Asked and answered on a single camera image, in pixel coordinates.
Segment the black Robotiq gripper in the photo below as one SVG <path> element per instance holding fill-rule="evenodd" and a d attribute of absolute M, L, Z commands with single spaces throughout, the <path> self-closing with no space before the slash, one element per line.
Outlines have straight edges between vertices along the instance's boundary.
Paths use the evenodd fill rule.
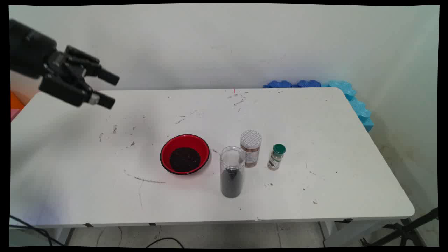
<path fill-rule="evenodd" d="M 86 103 L 110 110 L 116 102 L 85 82 L 85 76 L 114 86 L 119 82 L 99 59 L 71 45 L 59 51 L 54 39 L 15 19 L 10 20 L 10 69 L 29 78 L 42 77 L 40 91 L 75 107 Z"/>

